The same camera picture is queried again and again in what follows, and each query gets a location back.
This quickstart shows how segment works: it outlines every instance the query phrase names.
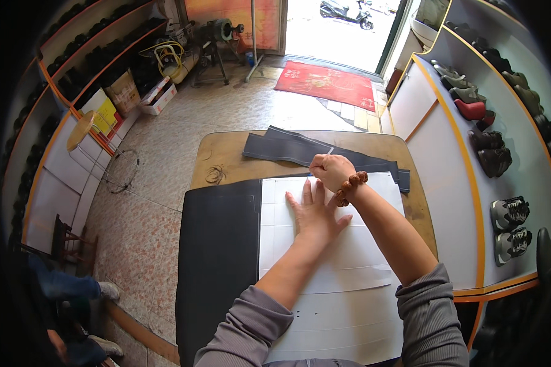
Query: person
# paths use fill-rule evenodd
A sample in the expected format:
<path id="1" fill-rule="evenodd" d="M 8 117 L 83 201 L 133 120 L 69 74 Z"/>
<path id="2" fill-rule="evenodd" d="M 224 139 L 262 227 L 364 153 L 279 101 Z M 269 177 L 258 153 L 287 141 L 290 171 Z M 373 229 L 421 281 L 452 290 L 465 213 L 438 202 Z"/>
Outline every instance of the person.
<path id="1" fill-rule="evenodd" d="M 261 366 L 268 349 L 290 326 L 290 312 L 314 272 L 318 259 L 351 216 L 335 220 L 336 200 L 324 203 L 325 189 L 333 193 L 355 174 L 351 162 L 338 155 L 318 154 L 309 171 L 316 176 L 316 192 L 304 184 L 302 204 L 290 193 L 286 199 L 295 215 L 297 235 L 288 251 L 257 282 L 241 293 L 221 322 L 214 338 L 194 358 L 196 367 Z M 366 184 L 348 191 L 346 199 L 357 209 L 401 284 L 398 315 L 404 321 L 404 366 L 467 366 L 453 303 L 453 286 L 445 266 L 392 205 Z M 361 366 L 339 359 L 279 361 L 269 366 Z"/>
<path id="2" fill-rule="evenodd" d="M 114 283 L 97 282 L 91 276 L 79 278 L 55 270 L 33 253 L 17 252 L 13 259 L 14 271 L 31 300 L 31 311 L 38 316 L 63 362 L 70 366 L 98 365 L 108 355 L 123 355 L 122 348 L 112 341 L 96 335 L 78 338 L 69 312 L 53 310 L 55 301 L 70 301 L 77 297 L 118 299 L 120 290 Z"/>

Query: jeans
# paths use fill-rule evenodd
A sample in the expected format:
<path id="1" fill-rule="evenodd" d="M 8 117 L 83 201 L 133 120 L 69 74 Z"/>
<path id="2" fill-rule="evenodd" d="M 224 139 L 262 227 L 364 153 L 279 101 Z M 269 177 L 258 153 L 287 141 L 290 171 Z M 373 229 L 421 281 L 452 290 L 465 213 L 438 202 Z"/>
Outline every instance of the jeans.
<path id="1" fill-rule="evenodd" d="M 91 339 L 81 343 L 66 343 L 65 346 L 72 366 L 96 366 L 108 358 L 100 345 Z"/>
<path id="2" fill-rule="evenodd" d="M 45 297 L 52 301 L 75 297 L 87 297 L 88 299 L 100 297 L 100 285 L 91 276 L 78 278 L 62 271 L 50 271 L 43 260 L 35 254 L 29 254 L 29 267 L 37 274 Z"/>

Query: street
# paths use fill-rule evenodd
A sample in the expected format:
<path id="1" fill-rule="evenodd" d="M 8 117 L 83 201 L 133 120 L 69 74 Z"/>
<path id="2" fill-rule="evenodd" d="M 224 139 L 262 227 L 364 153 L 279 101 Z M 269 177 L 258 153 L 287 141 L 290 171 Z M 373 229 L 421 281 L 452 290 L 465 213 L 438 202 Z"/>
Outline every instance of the street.
<path id="1" fill-rule="evenodd" d="M 357 2 L 348 1 L 349 14 L 357 12 Z M 313 57 L 375 72 L 395 14 L 385 15 L 385 0 L 362 5 L 369 11 L 374 29 L 366 31 L 357 23 L 323 18 L 320 1 L 304 0 L 288 5 L 286 54 Z"/>

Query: wooden bead bracelet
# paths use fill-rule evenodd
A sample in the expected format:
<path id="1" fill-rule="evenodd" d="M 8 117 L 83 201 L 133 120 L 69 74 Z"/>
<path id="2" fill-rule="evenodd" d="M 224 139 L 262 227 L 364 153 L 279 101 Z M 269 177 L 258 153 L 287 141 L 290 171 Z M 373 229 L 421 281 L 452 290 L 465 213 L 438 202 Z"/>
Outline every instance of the wooden bead bracelet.
<path id="1" fill-rule="evenodd" d="M 347 193 L 356 188 L 359 184 L 367 182 L 367 172 L 359 171 L 349 176 L 349 181 L 345 181 L 341 184 L 341 188 L 337 191 L 334 198 L 337 201 L 337 206 L 346 207 L 349 205 L 349 201 L 345 199 Z"/>

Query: hand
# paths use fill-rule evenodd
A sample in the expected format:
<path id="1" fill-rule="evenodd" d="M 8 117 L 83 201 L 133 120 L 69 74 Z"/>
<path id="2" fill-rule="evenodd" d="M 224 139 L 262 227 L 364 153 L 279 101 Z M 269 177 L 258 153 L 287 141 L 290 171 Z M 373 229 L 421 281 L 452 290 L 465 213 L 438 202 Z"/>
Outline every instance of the hand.
<path id="1" fill-rule="evenodd" d="M 309 166 L 310 173 L 323 181 L 333 193 L 336 193 L 343 182 L 355 173 L 355 167 L 349 159 L 336 154 L 317 154 Z"/>
<path id="2" fill-rule="evenodd" d="M 61 337 L 59 337 L 59 334 L 53 329 L 47 330 L 47 335 L 49 335 L 49 340 L 51 340 L 51 344 L 55 347 L 55 350 L 57 351 L 57 355 L 64 363 L 69 362 L 69 358 L 67 357 L 67 348 L 65 346 L 65 342 L 61 340 Z"/>
<path id="3" fill-rule="evenodd" d="M 303 243 L 309 252 L 318 256 L 333 242 L 341 231 L 345 229 L 352 215 L 341 217 L 335 220 L 335 202 L 331 200 L 324 204 L 324 185 L 321 180 L 316 180 L 316 192 L 313 198 L 310 190 L 310 181 L 306 180 L 302 189 L 302 205 L 300 205 L 292 194 L 286 192 L 286 199 L 292 206 L 296 217 L 297 239 L 294 243 Z"/>

